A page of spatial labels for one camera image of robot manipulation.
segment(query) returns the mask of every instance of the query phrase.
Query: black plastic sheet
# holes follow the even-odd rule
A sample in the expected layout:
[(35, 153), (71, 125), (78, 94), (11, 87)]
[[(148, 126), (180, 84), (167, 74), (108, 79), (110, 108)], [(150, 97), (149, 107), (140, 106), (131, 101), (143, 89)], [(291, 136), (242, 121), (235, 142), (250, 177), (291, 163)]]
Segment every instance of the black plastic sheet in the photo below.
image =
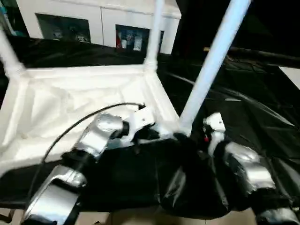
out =
[[(12, 37), (21, 62), (27, 67), (69, 67), (142, 63), (144, 55), (86, 43), (64, 43)], [(178, 114), (192, 85), (173, 74), (194, 81), (201, 64), (159, 57), (158, 75)], [(7, 81), (2, 74), (2, 83)], [(234, 181), (222, 182), (226, 169), (217, 174), (208, 158), (199, 153), (203, 118), (221, 112), (226, 134), (233, 141), (262, 155), (281, 192), (294, 207), (300, 206), (300, 102), (299, 90), (276, 67), (226, 61), (194, 123), (191, 140), (166, 140), (107, 151), (90, 175), (83, 194), (83, 210), (115, 211), (157, 206), (178, 216), (210, 219), (248, 203)], [(40, 184), (59, 162), (48, 163)], [(0, 206), (24, 208), (36, 166), (9, 171), (0, 178)]]

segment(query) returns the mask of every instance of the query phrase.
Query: black tarp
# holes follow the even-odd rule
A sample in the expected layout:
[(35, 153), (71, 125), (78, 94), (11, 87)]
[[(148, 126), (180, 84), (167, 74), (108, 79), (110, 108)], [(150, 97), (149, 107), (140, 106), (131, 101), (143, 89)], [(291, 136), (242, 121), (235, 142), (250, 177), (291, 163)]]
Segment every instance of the black tarp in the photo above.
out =
[[(67, 43), (12, 37), (10, 41), (27, 67), (69, 67), (136, 64), (143, 55), (86, 43)], [(193, 87), (201, 63), (159, 57), (158, 76), (178, 114)], [(1, 75), (2, 86), (7, 83)], [(277, 67), (226, 60), (194, 123), (192, 141), (166, 140), (105, 152), (89, 187), (83, 194), (83, 210), (115, 211), (157, 206), (190, 218), (217, 218), (230, 210), (248, 207), (235, 188), (222, 196), (217, 180), (201, 149), (201, 121), (221, 112), (228, 137), (256, 150), (265, 158), (273, 179), (294, 207), (300, 206), (300, 102), (299, 90)], [(41, 183), (59, 162), (48, 163)], [(0, 178), (0, 206), (24, 208), (36, 166), (11, 170)], [(234, 183), (222, 184), (233, 187)]]

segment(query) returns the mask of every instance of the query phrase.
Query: white cabinet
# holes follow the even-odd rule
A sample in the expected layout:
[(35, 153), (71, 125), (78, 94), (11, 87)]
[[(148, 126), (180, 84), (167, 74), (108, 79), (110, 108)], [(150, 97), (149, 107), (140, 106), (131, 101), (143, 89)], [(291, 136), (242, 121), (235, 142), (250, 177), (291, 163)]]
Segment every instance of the white cabinet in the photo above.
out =
[[(120, 30), (116, 30), (116, 25), (124, 26), (124, 30), (126, 27), (130, 27), (131, 30), (135, 30), (139, 32), (138, 28), (141, 29), (141, 33), (143, 33), (144, 29), (150, 30), (152, 27), (152, 15), (136, 13), (136, 12), (128, 12), (121, 11), (115, 9), (102, 9), (102, 22), (103, 22), (103, 38), (104, 45), (110, 47), (116, 47), (116, 35), (121, 32), (120, 39), (124, 40), (121, 36), (124, 36), (124, 32)], [(160, 52), (171, 54), (177, 27), (178, 27), (179, 19), (174, 19), (170, 17), (164, 17), (161, 23), (160, 30), (162, 32), (162, 43)], [(145, 47), (147, 46), (149, 33), (143, 33), (143, 39), (147, 39), (143, 41)]]
[[(17, 0), (17, 3), (32, 38), (79, 40), (141, 51), (148, 44), (155, 0)], [(176, 0), (165, 0), (162, 16), (160, 52), (170, 54), (181, 18)]]
[(17, 3), (31, 38), (86, 38), (103, 45), (99, 7), (54, 0), (17, 0)]

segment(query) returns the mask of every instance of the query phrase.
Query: cabinet door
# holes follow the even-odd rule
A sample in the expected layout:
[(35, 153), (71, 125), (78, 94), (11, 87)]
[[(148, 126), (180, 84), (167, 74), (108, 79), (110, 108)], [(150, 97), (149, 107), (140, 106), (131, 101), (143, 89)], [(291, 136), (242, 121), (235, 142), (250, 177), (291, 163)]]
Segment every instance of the cabinet door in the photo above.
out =
[(54, 0), (17, 0), (32, 38), (103, 45), (101, 8)]
[[(148, 38), (149, 35), (148, 37), (145, 37), (144, 34), (149, 34), (149, 32), (145, 32), (145, 30), (150, 30), (152, 28), (152, 20), (153, 15), (103, 8), (102, 25), (104, 45), (117, 47), (116, 44), (120, 43), (120, 48), (125, 47), (124, 35), (128, 37), (132, 36), (133, 40), (130, 44), (133, 48), (135, 48), (134, 38), (137, 36), (138, 38), (139, 36), (142, 36), (142, 43), (147, 43), (148, 40), (145, 41), (145, 38)], [(178, 23), (179, 19), (169, 17), (162, 19), (160, 26), (160, 30), (163, 31), (160, 48), (161, 53), (171, 54)]]

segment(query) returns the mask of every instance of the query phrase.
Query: white frame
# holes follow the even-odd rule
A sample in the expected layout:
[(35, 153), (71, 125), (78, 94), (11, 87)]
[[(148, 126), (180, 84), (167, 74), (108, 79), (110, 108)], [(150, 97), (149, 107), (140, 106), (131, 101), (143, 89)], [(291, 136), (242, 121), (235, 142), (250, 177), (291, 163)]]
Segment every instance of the white frame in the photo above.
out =
[(36, 13), (85, 19), (89, 22), (91, 43), (103, 45), (101, 8), (53, 0), (17, 0), (31, 38), (44, 38)]
[[(136, 12), (121, 11), (116, 9), (102, 8), (102, 25), (104, 45), (116, 47), (116, 24), (137, 28), (151, 29), (153, 15)], [(175, 36), (179, 24), (179, 19), (163, 17), (160, 30), (164, 31), (161, 44), (161, 53), (171, 54)]]

